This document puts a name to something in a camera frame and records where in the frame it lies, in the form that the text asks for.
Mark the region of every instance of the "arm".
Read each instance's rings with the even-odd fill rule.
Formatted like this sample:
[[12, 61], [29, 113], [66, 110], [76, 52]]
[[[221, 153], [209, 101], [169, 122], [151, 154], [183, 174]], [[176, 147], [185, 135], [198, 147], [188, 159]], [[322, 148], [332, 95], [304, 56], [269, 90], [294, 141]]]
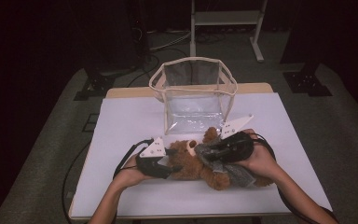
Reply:
[[142, 174], [136, 169], [135, 156], [136, 155], [133, 155], [129, 158], [127, 163], [124, 165], [124, 169], [121, 170], [112, 180], [106, 190], [106, 193], [101, 199], [100, 204], [95, 210], [94, 215], [92, 215], [89, 224], [112, 223], [117, 211], [121, 193], [128, 187], [135, 186], [143, 180], [152, 178]]
[[[246, 130], [253, 138], [253, 130]], [[255, 143], [255, 150], [251, 157], [237, 164], [249, 169], [257, 175], [270, 178], [281, 190], [287, 201], [301, 214], [318, 223], [337, 223], [330, 217], [301, 187], [287, 174], [272, 158], [269, 151], [262, 145]]]

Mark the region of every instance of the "person's left hand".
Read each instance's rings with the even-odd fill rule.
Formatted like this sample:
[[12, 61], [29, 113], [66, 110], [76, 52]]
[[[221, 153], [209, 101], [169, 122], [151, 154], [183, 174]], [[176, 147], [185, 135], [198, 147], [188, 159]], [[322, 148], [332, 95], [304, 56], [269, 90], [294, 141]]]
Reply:
[[153, 177], [142, 174], [136, 168], [136, 154], [132, 155], [123, 166], [120, 172], [113, 179], [113, 183], [117, 184], [120, 188], [128, 188], [131, 186], [138, 185], [146, 179], [152, 179]]

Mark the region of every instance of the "stuffed animal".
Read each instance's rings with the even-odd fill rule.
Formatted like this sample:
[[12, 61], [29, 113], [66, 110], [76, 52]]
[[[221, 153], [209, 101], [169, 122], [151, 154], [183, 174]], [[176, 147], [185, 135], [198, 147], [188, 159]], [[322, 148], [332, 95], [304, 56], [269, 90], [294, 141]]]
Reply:
[[[209, 128], [205, 132], [201, 145], [208, 146], [208, 144], [216, 142], [218, 139], [217, 130], [215, 128]], [[239, 165], [228, 165], [222, 171], [213, 170], [212, 167], [205, 164], [197, 155], [195, 149], [197, 145], [198, 143], [195, 140], [171, 143], [170, 149], [176, 149], [176, 153], [169, 156], [167, 165], [180, 165], [183, 167], [179, 172], [172, 173], [172, 178], [184, 180], [203, 179], [209, 187], [217, 190], [227, 189], [232, 183], [236, 183], [242, 187], [247, 187], [250, 182], [257, 187], [265, 187], [272, 183], [268, 178], [251, 174], [250, 171], [245, 170]], [[252, 180], [246, 183], [238, 181], [238, 179], [246, 178], [251, 178]]]

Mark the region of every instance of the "gray carpet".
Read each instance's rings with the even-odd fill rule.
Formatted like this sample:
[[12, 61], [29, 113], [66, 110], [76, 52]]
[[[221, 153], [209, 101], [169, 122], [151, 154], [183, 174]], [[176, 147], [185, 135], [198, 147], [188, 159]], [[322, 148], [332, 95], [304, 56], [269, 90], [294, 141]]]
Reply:
[[[282, 72], [297, 71], [302, 64], [279, 64], [288, 33], [262, 32], [259, 45], [265, 61], [255, 60], [248, 36], [250, 34], [217, 35], [221, 41], [198, 44], [198, 56], [222, 60], [238, 82], [267, 82], [282, 98], [298, 137], [319, 177], [327, 198], [340, 223], [358, 223], [358, 104], [344, 88], [339, 76], [323, 64], [316, 75], [333, 93], [328, 97], [309, 97], [291, 93]], [[174, 35], [152, 34], [150, 43], [159, 46]], [[188, 44], [155, 52], [160, 63], [187, 55]], [[156, 64], [151, 57], [145, 70]], [[117, 78], [115, 87], [126, 87], [142, 69]], [[71, 165], [64, 188], [64, 205], [70, 206], [82, 165], [87, 155], [88, 141], [99, 113], [102, 97], [74, 101], [86, 82], [84, 70], [74, 74], [62, 92], [46, 125], [34, 144], [15, 184], [0, 208], [0, 223], [67, 223], [62, 211], [62, 184]], [[148, 77], [139, 77], [132, 87], [147, 86]], [[249, 218], [148, 220], [143, 223], [250, 223]], [[131, 223], [129, 220], [119, 223]], [[262, 223], [296, 223], [292, 216], [263, 217]]]

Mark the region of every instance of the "transparent container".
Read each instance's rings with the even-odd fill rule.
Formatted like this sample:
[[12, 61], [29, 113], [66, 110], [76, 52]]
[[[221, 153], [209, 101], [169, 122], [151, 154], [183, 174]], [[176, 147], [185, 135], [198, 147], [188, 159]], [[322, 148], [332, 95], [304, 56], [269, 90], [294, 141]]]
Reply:
[[150, 78], [149, 87], [165, 104], [165, 134], [220, 130], [238, 88], [220, 60], [201, 57], [164, 63]]

